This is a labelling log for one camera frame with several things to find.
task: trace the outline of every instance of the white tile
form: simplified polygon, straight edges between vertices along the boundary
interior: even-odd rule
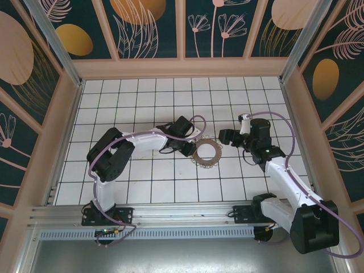
[[[156,91],[173,91],[172,78],[157,78]]]
[[[245,200],[244,183],[241,178],[221,179],[221,188],[224,201]]]
[[[116,178],[116,181],[128,181],[130,171],[130,160],[125,165],[123,172]]]
[[[84,94],[101,93],[102,80],[86,81]]]
[[[195,122],[195,126],[198,129],[202,130],[204,128],[204,123],[203,122]],[[215,128],[214,128],[214,123],[213,122],[207,122],[206,123],[206,129],[205,129],[203,135],[205,137],[215,138]]]
[[[269,108],[271,109],[272,112],[276,112],[280,115],[282,115],[283,117],[290,119],[289,114],[288,114],[288,110],[285,104],[272,104],[269,105]],[[281,119],[280,117],[276,116],[276,115],[272,115],[273,119]]]
[[[267,90],[266,96],[269,104],[284,104],[284,97],[281,90]]]
[[[115,114],[116,108],[99,108],[97,110],[96,124],[114,123]]]
[[[227,77],[226,79],[229,90],[245,90],[243,77]]]
[[[155,92],[155,78],[140,79],[138,92]]]
[[[138,93],[136,97],[137,107],[154,106],[155,93]]]
[[[294,155],[290,157],[289,164],[298,175],[307,175],[305,165],[302,160],[302,156]]]
[[[101,94],[99,108],[116,107],[119,94]]]
[[[262,77],[264,89],[280,89],[278,77]]]
[[[222,201],[220,179],[198,180],[200,202]]]
[[[115,124],[115,128],[117,128],[122,133],[132,133],[134,131],[134,124],[133,123]]]
[[[96,108],[78,110],[76,124],[94,124],[96,120],[96,112]]]
[[[267,104],[252,104],[250,105],[251,113],[256,114],[260,112],[269,112],[269,106]],[[270,114],[256,115],[254,118],[272,119]]]
[[[173,180],[152,182],[152,203],[173,203],[175,182]]]
[[[175,92],[175,105],[192,105],[192,92]]]
[[[190,159],[175,160],[176,179],[195,179],[196,165]]]
[[[231,158],[239,156],[238,149],[231,145],[222,145],[221,149],[221,157],[223,158]]]
[[[279,188],[277,183],[271,177],[267,177],[266,180],[269,192],[276,195],[279,199],[287,199],[287,196],[285,196],[283,191]]]
[[[150,203],[150,181],[131,181],[129,182],[129,192],[127,197],[128,204]]]
[[[62,182],[82,182],[84,181],[86,161],[66,162],[62,176]]]
[[[133,160],[130,164],[130,180],[151,180],[152,160]]]
[[[193,105],[211,105],[210,91],[192,92]]]
[[[230,105],[230,97],[227,90],[211,92],[211,99],[213,105]]]
[[[92,199],[94,199],[94,196],[93,196],[93,183],[84,183],[84,185],[82,187],[80,205],[86,205]]]
[[[252,200],[254,196],[268,192],[264,177],[244,178],[244,186],[247,200]]]
[[[249,164],[255,164],[252,157],[245,157],[245,160]],[[247,164],[243,158],[240,158],[241,162],[241,170],[243,171],[243,177],[244,179],[246,177],[261,177],[264,176],[264,172],[260,168],[259,165],[251,166]]]
[[[108,129],[113,127],[114,124],[96,124],[93,130],[92,141],[99,141]]]
[[[225,77],[212,77],[210,79],[210,90],[227,90],[228,84]]]
[[[219,136],[220,130],[225,130],[225,129],[234,129],[234,122],[233,121],[215,121],[216,137]]]
[[[248,95],[246,90],[233,90],[229,91],[230,102],[234,104],[249,104]]]
[[[85,161],[90,151],[90,142],[73,142],[69,146],[67,161]]]
[[[292,133],[285,121],[273,121],[277,137],[291,137]]]
[[[78,205],[82,183],[60,183],[56,205]]]
[[[197,180],[176,180],[176,202],[197,202]]]
[[[264,90],[248,90],[250,104],[267,104],[266,93]]]
[[[192,78],[192,90],[210,91],[209,78]]]
[[[83,94],[80,108],[97,108],[100,94]]]
[[[156,93],[155,106],[173,106],[173,92]]]
[[[154,107],[137,107],[135,111],[135,122],[153,122]]]
[[[120,92],[130,93],[138,90],[138,80],[121,80]]]
[[[72,142],[91,141],[93,125],[75,125]]]
[[[175,78],[175,91],[191,91],[191,78]]]
[[[197,167],[197,178],[202,179],[202,178],[215,178],[218,179],[220,178],[220,173],[218,170],[218,166],[214,166],[210,169],[206,169],[206,168],[202,168],[202,167]]]
[[[184,116],[186,119],[192,118],[193,107],[192,106],[175,106],[175,121],[181,116]]]
[[[118,107],[135,107],[137,103],[136,93],[121,93],[119,95]]]
[[[118,108],[116,111],[115,123],[134,123],[134,117],[135,108]]]
[[[234,120],[235,121],[238,120],[238,116],[241,115],[241,114],[251,114],[251,110],[250,110],[250,105],[249,104],[245,104],[245,105],[232,105],[231,106],[231,109],[233,111],[233,117],[234,117]]]
[[[218,163],[221,178],[242,177],[239,158],[221,158]]]
[[[153,180],[173,180],[175,178],[175,162],[173,159],[153,160]]]
[[[119,93],[120,80],[104,80],[102,93]]]
[[[246,89],[263,89],[260,77],[244,77]]]
[[[281,148],[281,150],[286,155],[288,155],[292,150],[292,138],[291,137],[278,138],[278,141],[279,141],[279,147]],[[301,154],[300,148],[298,147],[297,140],[295,140],[295,150],[293,151],[293,154],[294,155]]]
[[[233,115],[231,113],[230,105],[212,106],[214,121],[232,121]]]
[[[117,182],[115,183],[115,203],[126,204],[128,182]]]
[[[155,122],[168,123],[172,122],[173,118],[173,107],[156,107],[155,108]]]

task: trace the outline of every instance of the cable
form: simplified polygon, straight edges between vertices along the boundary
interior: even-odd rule
[[[100,159],[100,157],[113,145],[115,145],[116,143],[124,140],[124,139],[129,139],[129,138],[135,138],[135,137],[138,137],[138,136],[141,136],[141,135],[161,135],[163,137],[167,137],[167,138],[172,138],[172,139],[175,139],[175,140],[182,140],[182,141],[189,141],[189,140],[194,140],[194,139],[197,139],[199,137],[201,137],[203,135],[203,133],[205,132],[206,130],[206,126],[207,126],[207,123],[206,123],[206,120],[203,116],[201,115],[194,115],[189,121],[192,122],[195,120],[195,118],[201,118],[203,123],[204,123],[204,128],[201,130],[201,132],[194,136],[193,138],[178,138],[176,136],[172,136],[172,135],[168,135],[168,134],[165,134],[165,133],[160,133],[160,132],[153,132],[153,131],[148,131],[148,132],[140,132],[140,133],[135,133],[135,134],[130,134],[130,135],[124,135],[120,138],[117,138],[116,140],[112,141],[111,143],[109,143],[96,157],[95,159],[92,161],[92,163],[90,164],[90,167],[89,167],[89,171],[88,171],[88,175],[94,179],[94,184],[93,184],[93,196],[94,196],[94,204],[96,206],[96,208],[101,212],[101,214],[106,218],[108,219],[109,221],[113,222],[113,223],[116,223],[118,225],[121,225],[121,226],[124,226],[124,227],[131,227],[133,228],[132,230],[130,230],[128,233],[126,233],[123,237],[121,237],[120,239],[117,239],[117,240],[114,240],[112,241],[111,243],[109,243],[108,245],[102,245],[100,243],[98,243],[98,246],[99,247],[109,247],[109,246],[113,246],[113,245],[116,245],[117,243],[120,243],[121,241],[123,241],[126,237],[128,237],[135,229],[137,229],[137,226],[133,225],[133,224],[126,224],[126,223],[121,223],[115,219],[112,219],[110,216],[108,216],[104,210],[101,208],[101,205],[100,203],[98,202],[97,200],[97,176],[93,175],[92,174],[92,169],[93,167],[95,166],[96,162]]]
[[[288,168],[288,161],[291,158],[291,156],[293,155],[293,152],[295,150],[295,132],[292,128],[292,125],[289,123],[289,121],[287,120],[287,118],[285,118],[284,116],[275,113],[275,112],[270,112],[270,111],[264,111],[264,112],[258,112],[255,114],[251,114],[248,115],[247,117],[254,117],[256,115],[262,115],[262,114],[272,114],[272,115],[276,115],[278,117],[280,117],[282,120],[284,120],[286,122],[286,124],[288,125],[289,129],[291,130],[292,133],[292,140],[293,140],[293,144],[292,144],[292,149],[291,152],[289,153],[289,155],[286,158],[286,170],[288,175],[291,177],[291,179],[293,180],[293,182],[297,185],[297,187],[299,187],[299,189],[310,199],[312,200],[315,204],[317,204],[321,209],[325,210],[326,212],[328,212],[330,215],[332,215],[333,217],[335,217],[336,219],[338,219],[341,223],[343,223],[354,235],[355,237],[357,237],[357,240],[359,242],[359,250],[351,255],[341,255],[341,254],[336,254],[336,253],[332,253],[328,250],[323,250],[325,253],[334,256],[336,258],[342,258],[342,259],[353,259],[356,258],[358,256],[360,256],[363,251],[364,251],[364,241],[361,238],[361,236],[359,235],[359,233],[352,227],[350,226],[344,219],[342,219],[339,215],[337,215],[336,213],[334,213],[333,211],[331,211],[329,208],[327,208],[325,205],[323,205],[321,202],[317,201],[315,198],[313,198],[306,190],[304,187],[301,186],[301,184],[296,180],[296,178],[293,176],[292,172],[289,170]]]

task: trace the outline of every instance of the beige circle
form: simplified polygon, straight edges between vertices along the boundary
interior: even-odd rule
[[[331,59],[321,60],[313,73],[313,94],[319,100],[326,100],[334,93],[339,81],[339,67]]]
[[[273,23],[283,30],[298,30],[306,25],[317,0],[274,0]]]
[[[9,84],[24,84],[33,70],[32,40],[18,21],[2,11],[0,37],[0,78]]]

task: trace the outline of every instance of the metal plate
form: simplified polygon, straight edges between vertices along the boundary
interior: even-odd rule
[[[192,161],[194,163],[196,163],[198,166],[202,167],[202,168],[212,168],[213,166],[215,166],[217,164],[217,162],[221,158],[221,155],[222,155],[221,148],[222,148],[222,146],[220,144],[218,144],[216,141],[214,141],[212,139],[209,139],[209,138],[201,138],[198,141],[196,141],[195,144],[196,144],[197,150],[192,155]],[[205,159],[202,159],[202,158],[199,157],[198,148],[203,144],[209,144],[212,147],[214,147],[215,156],[212,159],[205,160]]]

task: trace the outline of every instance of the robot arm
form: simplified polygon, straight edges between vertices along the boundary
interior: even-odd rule
[[[193,138],[200,133],[200,130],[186,118],[181,116],[176,122],[157,126],[151,131],[165,133],[179,138]],[[112,141],[131,133],[120,132],[116,128],[110,128],[95,144],[87,154],[89,164],[93,162],[97,155]],[[189,141],[174,140],[163,135],[146,134],[135,138],[122,140],[111,147],[111,151],[104,153],[97,160],[92,171],[97,175],[97,197],[104,212],[115,208],[115,180],[123,172],[127,162],[134,153],[148,150],[173,149],[181,152],[184,156],[190,156],[196,151],[196,145]]]
[[[302,254],[338,245],[338,220],[310,200],[287,173],[286,155],[271,143],[269,121],[251,119],[248,115],[240,115],[239,121],[242,124],[239,131],[221,130],[219,140],[223,144],[231,142],[232,146],[243,147],[250,152],[253,161],[273,178],[291,204],[290,207],[286,206],[269,193],[255,196],[252,207],[285,229],[290,234],[293,245]],[[314,199],[337,213],[334,202],[323,201],[304,184],[290,165],[288,168]]]

